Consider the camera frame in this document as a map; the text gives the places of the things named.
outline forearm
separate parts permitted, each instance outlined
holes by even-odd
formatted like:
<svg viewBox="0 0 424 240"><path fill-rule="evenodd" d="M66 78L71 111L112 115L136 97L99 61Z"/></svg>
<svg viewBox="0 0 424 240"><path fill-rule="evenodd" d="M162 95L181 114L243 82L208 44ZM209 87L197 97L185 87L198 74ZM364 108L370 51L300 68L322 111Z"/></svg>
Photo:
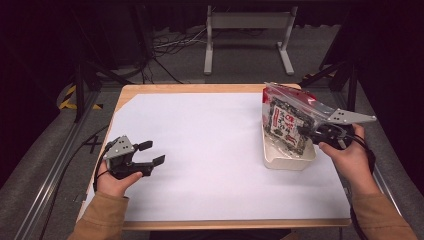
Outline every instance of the forearm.
<svg viewBox="0 0 424 240"><path fill-rule="evenodd" d="M359 226L368 239L417 239L384 194L356 194L352 202Z"/></svg>
<svg viewBox="0 0 424 240"><path fill-rule="evenodd" d="M121 239L128 198L97 192L68 240Z"/></svg>

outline floor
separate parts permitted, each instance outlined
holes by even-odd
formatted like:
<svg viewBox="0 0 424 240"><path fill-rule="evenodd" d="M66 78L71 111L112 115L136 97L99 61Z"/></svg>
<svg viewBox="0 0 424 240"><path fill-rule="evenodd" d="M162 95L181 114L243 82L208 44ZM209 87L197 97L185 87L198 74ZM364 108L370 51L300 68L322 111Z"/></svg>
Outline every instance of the floor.
<svg viewBox="0 0 424 240"><path fill-rule="evenodd" d="M196 33L201 30L202 28L194 28L191 31ZM298 83L304 75L318 71L318 66L337 31L338 26L293 30L288 46L289 57L295 70L293 76L287 76L284 72L276 48L276 42L281 38L280 32L246 30L224 31L215 35L213 73L210 76L203 74L205 39L201 38L191 42L196 44L182 48L174 54L158 55L157 60L172 74L172 77L157 62L150 61L143 74L138 74L129 80L136 84L141 84L143 81L146 84L179 84L175 79L185 84ZM131 69L121 69L117 73L123 74L128 71ZM326 87L326 83L326 80L319 81L306 90L311 91L319 101L328 106L342 107L346 101L346 89L340 94L332 93ZM47 227L42 239L66 239L72 232L81 201L89 187L100 151L99 146L106 134L106 131L101 129L106 127L112 118L121 87L117 83L103 81L100 92L86 93L87 102L101 105L101 109L91 109L89 106L91 110L87 111L78 124L74 123L76 116L74 109L62 109L60 115L34 142L0 190L0 206L3 206L0 208L0 239L13 239L18 236L18 232L22 234L25 229L29 229L25 239L40 239L44 226ZM63 94L58 96L58 106L68 88L66 87ZM375 115L360 85L356 111ZM383 176L380 183L388 186L386 193L393 197L401 214L411 224L419 238L424 239L424 229L421 227L424 220L423 196L403 170L378 121L365 124L364 127L368 143L377 155L377 166ZM89 141L87 144L82 144L85 140ZM33 205L33 203L57 162L62 162L61 167L66 169L66 172L61 182L55 182L60 186L49 221L45 224L54 197L53 189L46 191L46 200L41 204ZM30 214L34 209L38 209L37 213ZM31 224L23 224L26 216L31 219ZM296 231L302 240L358 239L352 226L344 227L342 230L334 227L296 229ZM123 235L124 239L140 240L148 239L148 236L149 232L137 231L125 231Z"/></svg>

